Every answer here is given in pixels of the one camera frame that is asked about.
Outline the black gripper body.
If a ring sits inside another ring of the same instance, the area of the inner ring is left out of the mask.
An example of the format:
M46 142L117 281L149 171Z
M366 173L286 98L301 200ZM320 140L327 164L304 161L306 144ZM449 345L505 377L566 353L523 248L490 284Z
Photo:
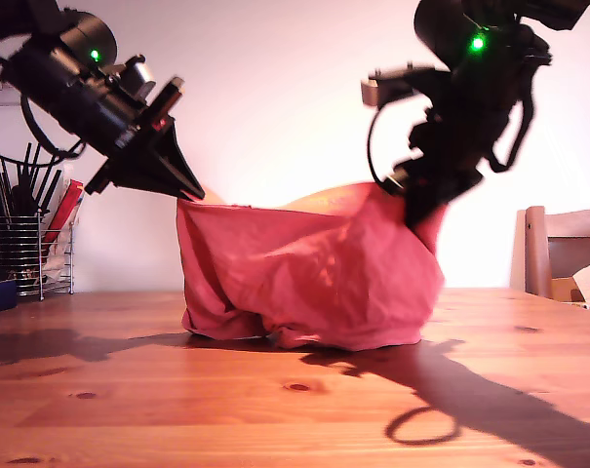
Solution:
M109 77L80 80L69 89L69 129L107 160L136 139L168 129L183 84L179 77L171 79L146 104Z

